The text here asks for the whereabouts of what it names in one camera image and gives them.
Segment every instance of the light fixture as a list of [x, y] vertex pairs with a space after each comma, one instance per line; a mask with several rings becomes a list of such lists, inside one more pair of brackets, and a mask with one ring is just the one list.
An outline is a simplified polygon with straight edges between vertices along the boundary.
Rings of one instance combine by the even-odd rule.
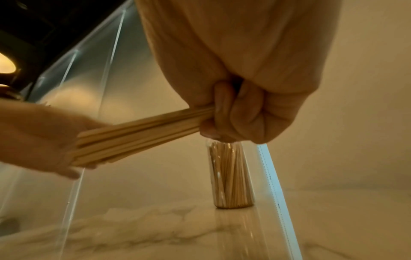
[[16, 71], [16, 65], [0, 52], [0, 73], [13, 73]]

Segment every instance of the marble countertop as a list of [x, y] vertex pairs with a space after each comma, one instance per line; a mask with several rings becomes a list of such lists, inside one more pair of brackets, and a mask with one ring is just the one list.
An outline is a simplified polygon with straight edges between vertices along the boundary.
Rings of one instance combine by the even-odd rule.
[[2, 260], [289, 259], [275, 207], [221, 210], [183, 202], [137, 210], [110, 209], [60, 227], [3, 237]]

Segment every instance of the clear plastic container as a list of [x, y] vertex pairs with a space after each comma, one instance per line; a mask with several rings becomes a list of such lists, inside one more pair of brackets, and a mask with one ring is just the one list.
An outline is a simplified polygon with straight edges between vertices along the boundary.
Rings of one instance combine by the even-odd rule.
[[254, 205], [254, 192], [241, 143], [207, 141], [214, 205], [239, 209]]

